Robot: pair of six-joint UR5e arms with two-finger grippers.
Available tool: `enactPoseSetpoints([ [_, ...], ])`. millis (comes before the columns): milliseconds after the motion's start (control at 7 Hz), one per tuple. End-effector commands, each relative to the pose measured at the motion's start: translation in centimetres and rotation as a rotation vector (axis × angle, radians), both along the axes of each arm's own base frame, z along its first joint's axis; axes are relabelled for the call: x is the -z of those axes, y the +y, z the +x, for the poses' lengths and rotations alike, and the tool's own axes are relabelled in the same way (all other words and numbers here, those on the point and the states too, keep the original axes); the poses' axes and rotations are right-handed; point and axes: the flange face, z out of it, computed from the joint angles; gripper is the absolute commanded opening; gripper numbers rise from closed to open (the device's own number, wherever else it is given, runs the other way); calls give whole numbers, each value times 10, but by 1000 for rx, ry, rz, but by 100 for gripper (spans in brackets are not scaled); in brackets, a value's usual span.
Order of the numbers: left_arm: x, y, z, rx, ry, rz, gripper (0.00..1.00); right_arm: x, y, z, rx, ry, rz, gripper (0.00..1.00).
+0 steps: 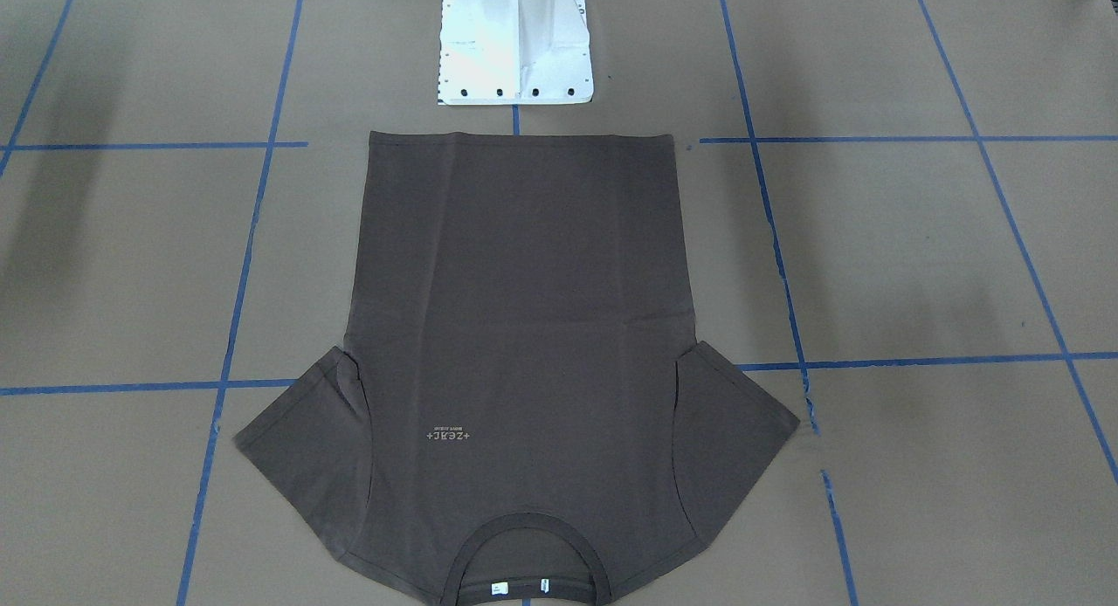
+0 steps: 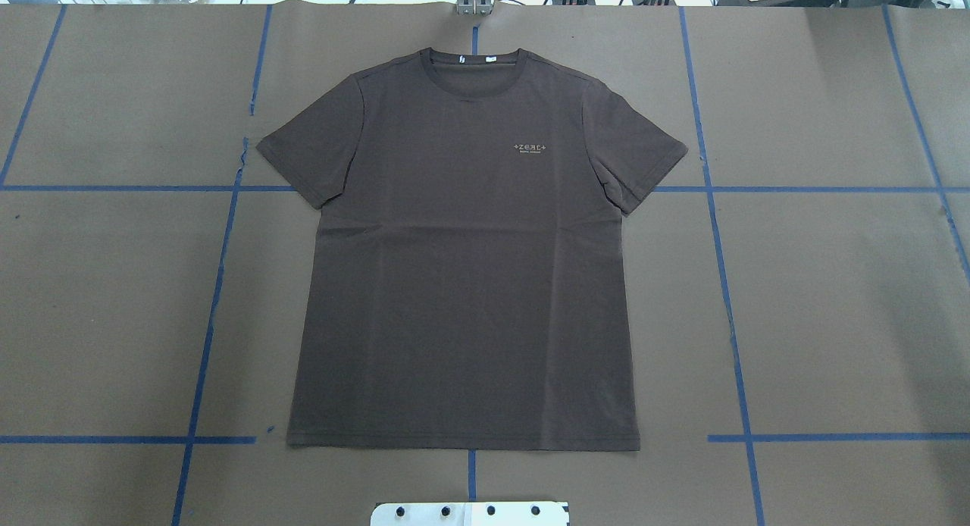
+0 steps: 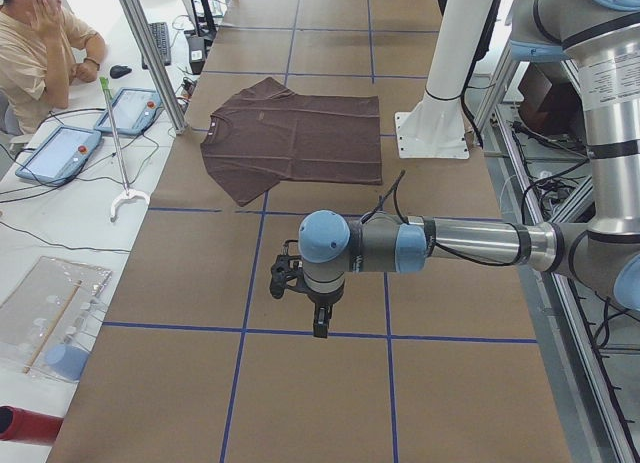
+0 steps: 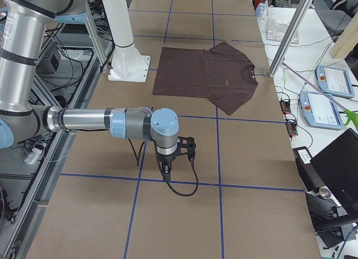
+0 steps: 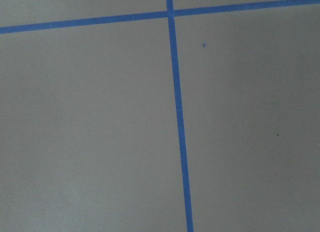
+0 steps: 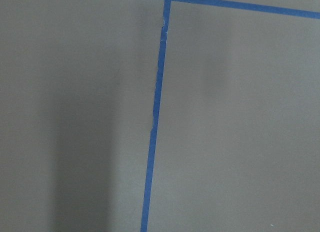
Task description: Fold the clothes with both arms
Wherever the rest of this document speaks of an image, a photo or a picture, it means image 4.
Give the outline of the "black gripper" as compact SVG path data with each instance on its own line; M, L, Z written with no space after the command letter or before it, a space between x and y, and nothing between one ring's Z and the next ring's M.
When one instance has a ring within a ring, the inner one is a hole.
M172 170L172 162L176 159L175 154L157 154L157 162L159 163L159 169L163 174L170 174Z

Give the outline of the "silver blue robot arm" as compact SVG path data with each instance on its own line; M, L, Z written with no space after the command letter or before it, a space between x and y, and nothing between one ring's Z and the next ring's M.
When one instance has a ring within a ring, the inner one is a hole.
M32 106L29 94L48 23L85 23L87 0L4 0L7 18L1 42L1 147L47 131L108 130L122 139L152 141L163 173L180 155L178 117L167 108L66 109Z

